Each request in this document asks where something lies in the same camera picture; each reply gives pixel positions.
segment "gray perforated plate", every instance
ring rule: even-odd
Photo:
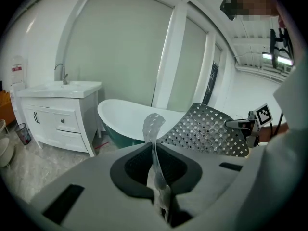
[[[228,128],[230,116],[205,104],[194,103],[185,116],[157,142],[202,153],[247,156],[247,143],[239,129]]]

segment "faucet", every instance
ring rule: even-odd
[[[62,66],[62,81],[63,81],[63,85],[67,85],[68,82],[66,80],[66,77],[68,76],[68,74],[65,74],[65,66],[64,64],[56,64],[54,70],[56,70],[57,66],[61,65]]]

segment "bathroom vanity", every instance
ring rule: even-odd
[[[29,129],[42,148],[43,143],[67,150],[96,153],[92,141],[101,135],[97,113],[101,82],[62,81],[18,92]]]

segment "black handle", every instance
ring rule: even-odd
[[[35,118],[35,112],[33,112],[33,117],[34,117],[35,122],[37,123],[38,121]]]
[[[39,123],[38,118],[37,118],[37,113],[35,112],[35,118],[37,120],[37,123]]]

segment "white pillar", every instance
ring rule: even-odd
[[[192,99],[193,103],[202,103],[208,81],[211,75],[215,51],[215,32],[209,32],[206,37],[205,50],[197,87]]]
[[[161,109],[167,108],[174,77],[178,68],[185,31],[186,15],[187,4],[180,2],[177,6],[175,6],[169,22],[167,36],[157,74],[157,82],[154,91],[152,107]]]

